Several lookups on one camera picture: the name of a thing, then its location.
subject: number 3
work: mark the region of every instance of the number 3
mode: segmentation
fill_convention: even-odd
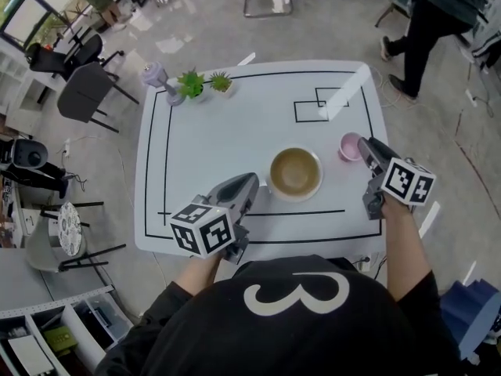
[[[350,292],[350,284],[346,277],[339,273],[294,273],[294,276],[327,276],[337,282],[338,292],[336,296],[328,301],[320,301],[312,297],[304,290],[302,285],[292,291],[288,296],[275,302],[259,302],[256,294],[261,289],[259,284],[251,285],[243,293],[243,300],[247,308],[259,316],[274,316],[294,305],[297,301],[303,302],[303,305],[312,312],[323,315],[330,313],[344,304]]]

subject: hand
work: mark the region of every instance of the hand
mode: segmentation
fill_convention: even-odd
[[[410,214],[407,206],[386,192],[384,193],[384,203],[381,211],[386,220]]]

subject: shoe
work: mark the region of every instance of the shoe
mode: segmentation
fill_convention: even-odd
[[[381,44],[381,59],[383,61],[390,61],[393,56],[388,52],[388,46],[390,45],[390,39],[388,36],[383,36],[380,40]]]
[[[63,180],[63,188],[59,191],[59,198],[60,199],[64,199],[64,197],[66,196],[66,191],[68,189],[68,180],[65,179]]]
[[[405,83],[402,79],[395,77],[393,74],[388,75],[390,85],[402,94],[410,103],[417,101],[417,96],[412,96],[405,91]]]
[[[111,29],[113,32],[118,32],[118,31],[121,31],[122,29],[124,29],[125,27],[127,27],[127,25],[125,25],[124,23],[115,23]]]

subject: black line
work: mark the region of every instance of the black line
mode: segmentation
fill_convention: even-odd
[[[355,74],[355,71],[286,71],[286,72],[269,72],[267,74],[249,74],[231,77],[231,79],[263,77],[266,75],[282,75],[282,74]]]
[[[318,89],[342,89],[342,88],[315,88],[315,94],[316,94],[316,104],[318,107],[323,107],[323,106],[320,106],[320,102],[326,102],[325,100],[320,100],[319,99],[319,93],[318,93]],[[348,100],[346,100],[346,104],[343,105],[343,107],[350,107],[350,102]]]
[[[291,213],[247,213],[245,217],[295,216],[295,215],[325,215],[329,213],[345,213],[344,209],[324,211],[295,211]]]
[[[380,233],[366,234],[366,235],[355,235],[353,237],[336,237],[336,238],[319,238],[318,240],[285,240],[285,241],[250,241],[249,244],[260,245],[260,244],[308,244],[311,242],[335,242],[342,240],[359,240],[361,238],[371,238],[378,237]]]
[[[164,235],[153,235],[153,234],[144,234],[145,237],[152,237],[152,238],[161,238],[162,240],[174,240],[172,237],[166,237]]]
[[[296,103],[316,103],[318,107],[323,107],[323,106],[320,106],[319,103],[320,102],[323,102],[324,104],[327,105],[327,102],[325,100],[299,100],[297,102],[294,102],[294,116],[296,117],[296,123],[300,123],[300,122],[329,122],[329,120],[298,120],[297,119],[297,104]]]
[[[367,118],[369,119],[370,136],[374,137],[373,134],[373,123],[370,121],[369,108],[367,106],[366,94],[363,92],[363,87],[360,85],[360,90],[362,91],[363,102],[366,105]]]
[[[146,200],[148,197],[147,187],[148,187],[148,163],[150,162],[150,143],[151,143],[151,128],[153,127],[153,118],[155,117],[155,107],[157,106],[157,96],[159,92],[155,93],[155,100],[153,101],[153,112],[151,114],[150,123],[150,134],[148,135],[148,150],[146,151],[146,174],[144,180],[144,235],[146,236],[148,232],[146,231]]]
[[[169,126],[167,128],[167,146],[165,147],[165,169],[164,169],[164,212],[165,212],[165,198],[167,193],[167,155],[169,153],[169,135],[171,134],[171,119],[172,119],[172,106],[171,113],[169,113]]]
[[[301,121],[296,121],[297,123],[300,122],[329,122],[329,120],[301,120]]]

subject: gray floor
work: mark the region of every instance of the gray floor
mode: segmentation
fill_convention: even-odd
[[[149,3],[135,13],[123,31],[104,35],[105,48],[107,52],[125,50],[126,57],[113,62],[110,69],[121,76],[119,84],[141,102],[146,87],[141,85],[138,73],[151,60],[162,62],[169,74],[179,74],[194,67],[200,71],[230,67],[255,52],[255,63],[360,60],[384,77],[389,73],[402,75],[403,57],[384,63],[379,56],[380,37],[387,34],[397,38],[407,24],[403,17],[391,14],[376,29],[373,25],[386,4],[386,0],[295,0],[293,16],[251,20],[243,18],[243,0],[174,0],[159,9]],[[439,202],[442,211],[424,240],[440,288],[462,280],[474,261],[475,277],[485,277],[501,287],[500,221],[479,178],[454,142],[458,117],[463,113],[456,141],[478,167],[494,202],[501,205],[497,182],[501,174],[501,111],[495,107],[496,115],[491,119],[482,105],[471,106],[464,94],[467,70],[467,61],[455,41],[441,40],[431,54],[420,93],[420,102],[426,106],[407,110],[409,105],[401,99],[397,107],[384,108],[394,149],[438,175],[432,200]],[[379,83],[376,71],[374,77]],[[485,98],[476,74],[470,89]],[[384,92],[390,100],[395,99],[389,86]],[[387,105],[380,96],[381,104]],[[133,208],[128,198],[128,194],[132,199],[134,196],[142,104],[136,106],[113,91],[101,109],[109,113],[104,121],[119,128],[119,135],[94,124],[62,118],[55,107],[55,96],[51,96],[35,138],[46,143],[55,163],[61,161],[58,150],[64,141],[74,141],[64,165],[88,182],[85,192],[72,184],[69,198],[73,202],[105,201],[103,208],[81,210],[84,221],[92,224],[88,234],[91,250],[128,245],[109,256],[106,271],[128,310],[138,314],[164,288],[153,254],[140,251],[134,244]],[[418,222],[428,209],[416,213]],[[176,277],[186,261],[162,254],[157,258],[167,282]],[[218,278],[230,277],[234,270],[226,263]]]

